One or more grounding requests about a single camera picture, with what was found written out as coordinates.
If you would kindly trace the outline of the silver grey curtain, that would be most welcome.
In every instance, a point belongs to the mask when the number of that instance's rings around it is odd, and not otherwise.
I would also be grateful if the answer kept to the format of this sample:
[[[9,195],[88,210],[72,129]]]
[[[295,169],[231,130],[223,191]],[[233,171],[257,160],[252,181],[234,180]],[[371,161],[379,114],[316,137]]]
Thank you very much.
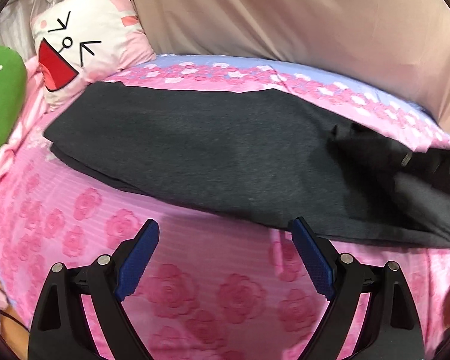
[[[23,59],[35,54],[31,20],[62,0],[9,0],[0,13],[0,45],[19,53]]]

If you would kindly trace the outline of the dark grey pants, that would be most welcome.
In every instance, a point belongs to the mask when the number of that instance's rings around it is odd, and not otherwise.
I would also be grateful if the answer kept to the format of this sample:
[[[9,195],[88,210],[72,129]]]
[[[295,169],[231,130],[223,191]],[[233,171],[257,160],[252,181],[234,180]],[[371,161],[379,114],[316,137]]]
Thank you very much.
[[[356,177],[328,152],[341,115],[277,89],[98,82],[44,131],[64,164],[115,189],[324,238],[450,249],[450,195],[401,170]]]

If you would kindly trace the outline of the beige curtain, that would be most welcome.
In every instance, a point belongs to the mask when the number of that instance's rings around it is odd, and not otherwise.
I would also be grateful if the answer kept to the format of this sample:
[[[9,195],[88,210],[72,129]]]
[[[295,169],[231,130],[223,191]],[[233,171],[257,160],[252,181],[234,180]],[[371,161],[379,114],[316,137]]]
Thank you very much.
[[[131,0],[160,54],[232,55],[337,72],[428,110],[450,134],[445,0]]]

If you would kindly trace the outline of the white cartoon face pillow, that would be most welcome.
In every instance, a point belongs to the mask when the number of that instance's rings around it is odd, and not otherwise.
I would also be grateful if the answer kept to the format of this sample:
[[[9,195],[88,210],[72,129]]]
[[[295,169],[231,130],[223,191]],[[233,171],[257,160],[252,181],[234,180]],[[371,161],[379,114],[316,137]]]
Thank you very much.
[[[155,59],[131,0],[64,0],[36,16],[31,30],[51,107]]]

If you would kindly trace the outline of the green plush pillow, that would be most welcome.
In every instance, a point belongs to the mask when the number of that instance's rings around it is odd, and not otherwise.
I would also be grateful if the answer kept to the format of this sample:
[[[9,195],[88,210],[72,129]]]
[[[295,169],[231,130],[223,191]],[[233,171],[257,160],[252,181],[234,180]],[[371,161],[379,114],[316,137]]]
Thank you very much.
[[[20,54],[0,45],[0,148],[8,140],[23,107],[26,79]]]

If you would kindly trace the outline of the pink rose bed sheet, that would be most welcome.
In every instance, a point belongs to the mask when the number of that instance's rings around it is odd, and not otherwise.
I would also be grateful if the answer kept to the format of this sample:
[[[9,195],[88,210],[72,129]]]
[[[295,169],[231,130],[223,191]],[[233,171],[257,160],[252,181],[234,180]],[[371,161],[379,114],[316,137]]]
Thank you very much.
[[[147,219],[160,241],[124,308],[156,359],[295,359],[327,307],[289,233],[124,193],[75,172],[49,150],[38,62],[27,63],[34,115],[15,133],[0,180],[0,281],[32,320],[51,266],[87,265]],[[349,77],[295,63],[160,55],[114,76],[157,89],[280,89],[412,148],[450,148],[450,135],[410,103]]]

